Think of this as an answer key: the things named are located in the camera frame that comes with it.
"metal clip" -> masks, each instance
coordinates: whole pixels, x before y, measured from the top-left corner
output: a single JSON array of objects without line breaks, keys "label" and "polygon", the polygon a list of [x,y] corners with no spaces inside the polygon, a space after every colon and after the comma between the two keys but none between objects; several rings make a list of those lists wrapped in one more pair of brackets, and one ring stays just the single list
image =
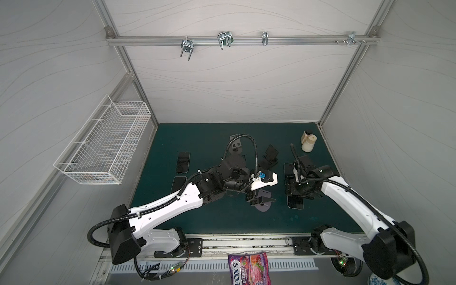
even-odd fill
[{"label": "metal clip", "polygon": [[189,52],[190,54],[188,55],[188,59],[187,60],[190,60],[190,57],[192,56],[193,49],[195,48],[195,45],[193,44],[193,42],[189,41],[189,40],[183,40],[181,42],[181,48],[182,48],[181,57],[182,57],[182,54],[184,52]]},{"label": "metal clip", "polygon": [[350,35],[348,35],[347,40],[344,41],[344,43],[349,46],[351,44],[362,44],[360,41],[355,40],[355,32],[352,32]]},{"label": "metal clip", "polygon": [[261,38],[263,39],[263,46],[267,46],[269,44],[269,33],[264,31]]},{"label": "metal clip", "polygon": [[226,42],[228,47],[231,47],[231,43],[233,42],[233,35],[230,31],[223,31],[217,35],[218,43],[220,44],[220,48],[223,49],[223,44]]}]

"vent grille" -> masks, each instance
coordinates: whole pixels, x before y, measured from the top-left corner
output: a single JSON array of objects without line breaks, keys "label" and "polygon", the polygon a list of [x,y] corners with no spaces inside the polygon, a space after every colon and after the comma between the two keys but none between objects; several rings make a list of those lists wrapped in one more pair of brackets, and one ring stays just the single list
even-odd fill
[{"label": "vent grille", "polygon": [[[178,261],[164,260],[161,262],[160,272],[165,272],[171,268]],[[141,271],[149,269],[159,261],[139,261],[138,265]],[[318,270],[315,266],[313,258],[299,258],[299,259],[269,259],[269,271],[299,271],[299,270]],[[189,260],[182,268],[181,272],[228,272],[228,260]],[[123,264],[111,265],[111,274],[120,273],[136,273],[135,266],[132,261]]]}]

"fox's candy bag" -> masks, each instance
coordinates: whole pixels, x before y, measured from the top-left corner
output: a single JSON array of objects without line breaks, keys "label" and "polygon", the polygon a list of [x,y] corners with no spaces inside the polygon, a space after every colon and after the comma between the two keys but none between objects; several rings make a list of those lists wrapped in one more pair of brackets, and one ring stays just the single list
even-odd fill
[{"label": "fox's candy bag", "polygon": [[259,254],[229,255],[228,265],[233,285],[271,285],[268,257]]}]

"aluminum rail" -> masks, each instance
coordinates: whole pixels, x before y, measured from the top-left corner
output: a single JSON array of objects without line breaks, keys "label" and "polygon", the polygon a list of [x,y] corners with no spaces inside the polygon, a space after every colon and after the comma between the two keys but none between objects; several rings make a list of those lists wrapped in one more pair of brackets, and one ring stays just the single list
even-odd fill
[{"label": "aluminum rail", "polygon": [[[391,8],[391,5],[393,5],[395,0],[383,0],[380,3],[380,6],[377,9],[377,12],[375,13],[371,23],[369,24],[366,34],[370,36],[377,36],[378,32],[380,30],[380,26],[382,25],[383,21],[385,20],[386,15],[388,14],[389,9]],[[328,105],[326,105],[325,110],[323,111],[323,114],[321,115],[320,121],[318,121],[318,125],[320,127],[323,127],[325,124],[326,120],[329,117],[329,114],[331,113],[332,109],[336,105],[337,100],[341,96],[342,92],[344,91],[345,87],[348,84],[348,81],[350,81],[350,78],[352,77],[353,73],[355,72],[355,69],[358,67],[359,63],[361,62],[361,59],[364,57],[366,54],[366,51],[368,50],[369,46],[358,46],[356,49],[355,53],[353,54],[353,57],[345,70],[344,75],[342,76],[341,81],[336,87],[336,90],[334,91],[333,95],[331,96],[331,99],[328,102]]]},{"label": "aluminum rail", "polygon": [[[107,38],[110,46],[180,46],[182,40],[192,41],[195,46],[218,46],[216,36],[116,36]],[[376,45],[379,37],[355,36],[353,45]],[[269,36],[268,45],[346,45],[349,36]],[[233,35],[234,46],[262,46],[262,36]]]}]

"white fabric wall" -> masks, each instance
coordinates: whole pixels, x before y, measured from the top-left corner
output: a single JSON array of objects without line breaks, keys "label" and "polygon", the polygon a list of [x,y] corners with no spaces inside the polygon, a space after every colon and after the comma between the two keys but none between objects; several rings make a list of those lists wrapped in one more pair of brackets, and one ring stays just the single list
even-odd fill
[{"label": "white fabric wall", "polygon": [[[364,34],[380,0],[106,0],[121,36]],[[315,122],[354,47],[128,47],[160,123]]]},{"label": "white fabric wall", "polygon": [[1,240],[125,68],[90,0],[0,5]]},{"label": "white fabric wall", "polygon": [[348,182],[416,231],[432,284],[454,284],[456,2],[398,0],[323,130]]},{"label": "white fabric wall", "polygon": [[[0,243],[125,72],[90,0],[0,1]],[[138,100],[133,86],[125,99]],[[153,132],[149,123],[122,185],[67,179],[0,284],[87,284],[102,250],[87,231],[128,203]]]}]

